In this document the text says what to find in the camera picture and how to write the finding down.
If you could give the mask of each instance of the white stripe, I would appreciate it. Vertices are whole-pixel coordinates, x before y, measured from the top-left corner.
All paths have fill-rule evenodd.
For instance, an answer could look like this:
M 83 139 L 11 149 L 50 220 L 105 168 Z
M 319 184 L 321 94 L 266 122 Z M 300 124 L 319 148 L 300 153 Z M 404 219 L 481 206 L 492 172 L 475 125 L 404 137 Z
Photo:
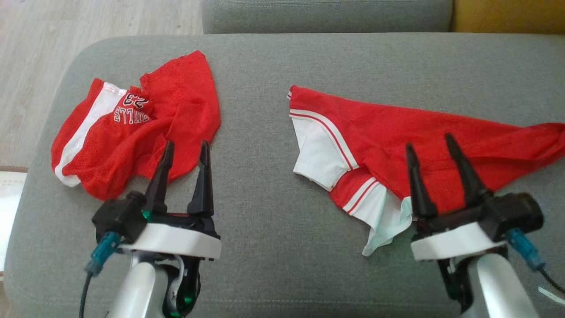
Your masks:
M 299 119 L 309 119 L 311 121 L 313 121 L 313 119 L 308 118 L 308 117 L 300 117 L 300 116 L 294 116 L 292 113 L 297 114 L 297 115 L 308 115 L 308 116 L 312 116 L 316 119 L 319 119 L 320 121 L 322 121 L 323 123 L 326 124 L 326 126 L 328 126 L 328 128 L 331 130 L 331 132 L 334 134 L 334 136 L 337 139 L 337 143 L 339 143 L 339 146 L 341 146 L 341 149 L 343 150 L 343 153 L 341 153 L 340 148 L 338 147 L 336 140 L 334 138 L 332 138 L 332 141 L 336 144 L 336 148 L 339 151 L 340 155 L 343 156 L 345 155 L 347 157 L 347 159 L 349 160 L 349 162 L 351 163 L 351 169 L 357 169 L 359 167 L 359 165 L 357 164 L 357 161 L 355 160 L 355 158 L 353 157 L 353 154 L 351 153 L 351 150 L 349 149 L 349 147 L 347 146 L 347 143 L 345 143 L 345 139 L 344 137 L 341 135 L 340 131 L 337 129 L 336 125 L 334 125 L 332 123 L 332 121 L 330 121 L 327 117 L 320 115 L 318 113 L 315 113 L 313 111 L 309 111 L 309 110 L 302 110 L 302 109 L 290 109 L 290 117 L 291 118 L 299 118 Z
M 375 179 L 375 177 L 371 177 L 369 180 L 367 180 L 365 183 L 363 183 L 363 185 L 359 188 L 359 190 L 357 190 L 357 192 L 355 192 L 355 194 L 351 197 L 351 200 L 349 200 L 349 202 L 347 202 L 346 205 L 344 205 L 344 211 L 349 213 L 349 210 L 355 205 L 355 203 L 361 198 L 361 196 L 363 195 L 363 193 L 365 192 L 365 190 L 371 186 L 371 183 L 377 181 L 377 179 Z M 373 184 L 371 186 L 371 189 L 369 189 L 367 192 L 365 192 L 365 196 L 367 196 L 367 194 L 369 192 L 371 192 L 371 190 L 376 187 L 378 184 L 378 182 L 375 182 L 375 184 Z M 361 202 L 359 202 L 359 204 L 355 207 L 355 210 L 357 210 L 359 208 L 359 206 L 361 205 Z
M 120 89 L 115 85 L 104 82 L 104 87 L 96 97 L 96 100 L 94 100 L 88 115 L 86 115 L 86 118 L 80 125 L 79 129 L 76 130 L 73 137 L 71 137 L 69 142 L 63 148 L 61 161 L 59 161 L 59 164 L 55 167 L 55 175 L 59 178 L 59 180 L 61 180 L 61 182 L 69 187 L 77 186 L 80 183 L 80 180 L 76 175 L 63 175 L 63 168 L 68 165 L 82 150 L 86 134 L 92 125 L 94 125 L 100 117 L 110 114 L 116 108 L 116 104 L 125 95 L 125 93 L 125 89 Z

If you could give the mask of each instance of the yellow cushion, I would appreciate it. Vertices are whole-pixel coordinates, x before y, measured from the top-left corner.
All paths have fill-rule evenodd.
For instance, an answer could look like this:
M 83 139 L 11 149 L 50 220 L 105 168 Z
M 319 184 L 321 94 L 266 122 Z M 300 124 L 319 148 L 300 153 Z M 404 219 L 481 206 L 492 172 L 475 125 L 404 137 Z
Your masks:
M 451 30 L 565 35 L 565 0 L 455 0 Z

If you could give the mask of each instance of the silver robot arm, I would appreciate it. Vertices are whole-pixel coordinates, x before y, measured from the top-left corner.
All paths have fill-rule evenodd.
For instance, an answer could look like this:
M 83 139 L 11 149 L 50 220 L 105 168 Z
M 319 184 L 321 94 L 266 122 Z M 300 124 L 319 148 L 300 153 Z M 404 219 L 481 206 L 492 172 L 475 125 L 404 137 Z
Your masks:
M 99 245 L 85 269 L 80 318 L 90 278 L 116 251 L 131 255 L 132 261 L 107 317 L 176 318 L 194 308 L 201 289 L 200 262 L 218 259 L 221 253 L 212 220 L 210 146 L 203 141 L 194 194 L 186 213 L 180 214 L 167 213 L 164 203 L 173 153 L 168 142 L 145 194 L 132 191 L 126 199 L 106 201 L 92 218 Z
M 522 318 L 538 314 L 508 262 L 507 242 L 528 258 L 534 270 L 545 262 L 533 246 L 522 251 L 524 233 L 542 227 L 540 207 L 529 194 L 494 196 L 459 145 L 446 135 L 459 170 L 466 206 L 438 214 L 420 175 L 411 144 L 406 147 L 412 211 L 417 234 L 411 248 L 417 261 L 436 261 L 448 296 L 459 302 L 464 318 Z

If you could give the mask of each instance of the gray sofa cushion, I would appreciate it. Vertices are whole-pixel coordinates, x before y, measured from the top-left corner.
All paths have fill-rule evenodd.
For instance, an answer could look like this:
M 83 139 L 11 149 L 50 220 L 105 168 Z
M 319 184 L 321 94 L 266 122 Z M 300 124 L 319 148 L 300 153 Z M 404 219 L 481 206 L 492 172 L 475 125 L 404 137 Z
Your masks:
M 298 147 L 288 118 L 292 84 L 362 101 L 446 111 L 517 125 L 565 122 L 565 37 L 480 34 L 217 35 L 127 37 L 83 51 L 62 80 L 14 224 L 6 290 L 22 317 L 75 317 L 95 246 L 90 218 L 101 204 L 50 169 L 60 125 L 100 77 L 120 87 L 199 49 L 214 73 L 222 124 L 212 144 L 222 257 L 201 265 L 190 317 L 453 317 L 433 263 L 417 263 L 409 230 L 371 257 L 368 228 L 292 173 Z M 565 161 L 506 191 L 528 191 L 546 226 L 531 235 L 565 282 Z M 195 173 L 173 182 L 169 210 L 184 211 Z M 144 189 L 135 179 L 130 188 Z M 543 317 L 557 307 L 547 284 L 511 253 Z M 93 280 L 87 317 L 104 317 L 128 259 L 113 256 Z
M 205 0 L 212 33 L 447 32 L 452 0 Z

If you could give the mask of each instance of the black cable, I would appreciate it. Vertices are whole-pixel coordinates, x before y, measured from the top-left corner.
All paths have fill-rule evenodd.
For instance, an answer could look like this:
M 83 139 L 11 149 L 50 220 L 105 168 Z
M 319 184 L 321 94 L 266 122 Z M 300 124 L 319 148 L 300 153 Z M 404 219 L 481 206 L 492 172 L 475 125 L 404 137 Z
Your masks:
M 557 284 L 554 280 L 552 280 L 551 277 L 549 277 L 549 274 L 545 271 L 544 268 L 540 269 L 540 273 L 553 288 L 555 288 L 556 290 L 563 293 L 563 295 L 565 295 L 565 289 L 563 289 L 563 287 L 559 286 L 559 284 Z
M 88 273 L 86 275 L 86 281 L 84 282 L 84 288 L 82 289 L 82 297 L 80 298 L 79 318 L 84 318 L 84 305 L 86 304 L 86 294 L 88 293 L 88 286 L 90 286 L 91 279 L 92 273 Z

